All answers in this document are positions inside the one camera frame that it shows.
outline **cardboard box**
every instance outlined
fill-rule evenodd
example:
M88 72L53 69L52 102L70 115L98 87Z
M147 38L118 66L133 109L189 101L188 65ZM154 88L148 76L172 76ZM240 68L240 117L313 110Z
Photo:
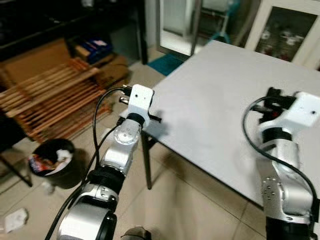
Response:
M96 78L97 83L105 89L113 87L121 80L128 81L130 73L126 58L120 55L116 55L108 64L100 67L100 71L101 73Z
M1 63L13 83L20 83L70 59L63 38L52 41Z

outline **robotic arm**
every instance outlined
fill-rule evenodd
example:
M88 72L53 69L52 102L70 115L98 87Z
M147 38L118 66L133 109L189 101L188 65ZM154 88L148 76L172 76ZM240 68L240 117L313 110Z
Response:
M259 150L265 154L257 159L257 168L267 240L316 240L313 228L319 201L312 183L299 170L299 148L293 137L319 118L320 98L305 92L281 96L281 90L270 88L261 101L264 106L256 103L251 109L263 114L258 135L262 140Z
M119 192L133 161L141 130L150 122L149 107L154 91L134 85L129 89L128 115L113 131L109 149L98 167L88 175L88 183L63 218L58 240L111 240L117 217L114 214Z

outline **cabinet door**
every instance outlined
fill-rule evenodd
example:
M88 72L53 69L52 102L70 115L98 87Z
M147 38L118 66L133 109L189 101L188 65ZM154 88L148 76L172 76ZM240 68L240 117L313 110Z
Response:
M157 0L157 48L183 59L191 56L201 0Z
M246 49L303 65L320 38L320 1L263 0Z

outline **metal table leg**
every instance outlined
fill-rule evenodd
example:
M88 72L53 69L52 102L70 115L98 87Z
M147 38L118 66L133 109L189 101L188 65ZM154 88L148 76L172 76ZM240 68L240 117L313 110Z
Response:
M26 179L24 176L20 174L18 170L16 170L3 156L0 155L0 161L3 162L3 164L10 169L14 174L16 174L22 181L24 181L29 187L32 187L32 182L30 179Z
M150 190L152 188L150 154L149 154L150 145L149 145L148 135L144 131L141 132L141 141L142 141L142 148L143 148L146 185Z

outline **white table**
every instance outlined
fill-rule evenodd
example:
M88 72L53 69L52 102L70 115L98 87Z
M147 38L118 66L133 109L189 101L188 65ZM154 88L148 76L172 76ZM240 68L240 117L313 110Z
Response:
M262 206L256 153L241 129L245 108L269 87L285 94L320 96L320 72L274 57L212 41L154 88L150 113L162 117L142 134L148 188L151 188L148 136L209 175ZM248 129L255 136L258 118ZM320 122L295 138L302 170L320 195Z

